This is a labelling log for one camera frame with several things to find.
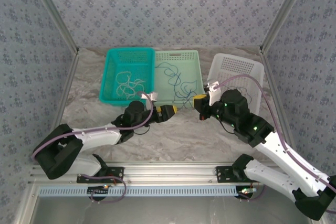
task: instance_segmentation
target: teal plastic basket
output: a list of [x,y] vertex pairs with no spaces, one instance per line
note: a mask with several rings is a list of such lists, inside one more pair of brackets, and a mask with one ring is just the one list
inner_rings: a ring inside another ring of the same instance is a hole
[[193,96],[203,94],[197,50],[155,52],[156,106],[193,107]]
[[[140,100],[136,92],[150,93],[154,90],[154,72],[155,51],[153,48],[110,49],[106,56],[99,100],[115,106],[127,106],[132,101]],[[125,88],[123,83],[128,83],[131,88]]]

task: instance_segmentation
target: marble surface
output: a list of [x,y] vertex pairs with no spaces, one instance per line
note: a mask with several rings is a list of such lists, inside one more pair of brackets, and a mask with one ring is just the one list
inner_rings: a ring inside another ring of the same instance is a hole
[[[190,48],[156,48],[174,50]],[[257,47],[193,48],[198,50],[203,81],[207,79],[213,57],[222,52],[261,62]],[[123,113],[124,108],[99,102],[98,95],[107,49],[81,48],[79,61],[68,95],[62,123],[71,127],[103,126]],[[264,75],[263,90],[275,110],[275,105]],[[273,124],[265,101],[262,99],[259,115]],[[269,159],[244,144],[234,135],[226,133],[215,119],[200,121],[197,111],[181,109],[170,120],[152,124],[145,135],[134,135],[127,142],[115,146],[102,146],[87,150],[105,161],[234,161],[246,153],[260,161]],[[137,129],[142,133],[146,129]]]

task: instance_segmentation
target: wall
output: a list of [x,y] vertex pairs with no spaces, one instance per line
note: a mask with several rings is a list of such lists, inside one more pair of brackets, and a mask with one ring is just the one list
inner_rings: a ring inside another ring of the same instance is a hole
[[283,0],[53,0],[79,47],[260,45]]
[[299,153],[330,175],[336,175],[335,39],[336,1],[297,0],[267,52]]
[[0,223],[12,223],[72,53],[40,0],[0,0]]

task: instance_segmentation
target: white plastic basket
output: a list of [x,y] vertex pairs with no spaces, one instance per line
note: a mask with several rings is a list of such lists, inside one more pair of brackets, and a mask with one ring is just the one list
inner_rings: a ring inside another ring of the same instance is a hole
[[[238,74],[248,74],[254,77],[261,86],[264,79],[264,65],[260,62],[239,56],[216,54],[212,61],[208,81],[219,83]],[[248,78],[237,78],[222,86],[222,93],[227,89],[237,88],[246,97],[250,112],[258,115],[261,101],[261,91],[258,86]]]

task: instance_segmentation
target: light green basket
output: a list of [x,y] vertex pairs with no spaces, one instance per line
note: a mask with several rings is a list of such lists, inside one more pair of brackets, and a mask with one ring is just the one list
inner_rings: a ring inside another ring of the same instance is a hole
[[193,107],[193,96],[204,93],[199,60],[196,50],[155,52],[156,106]]

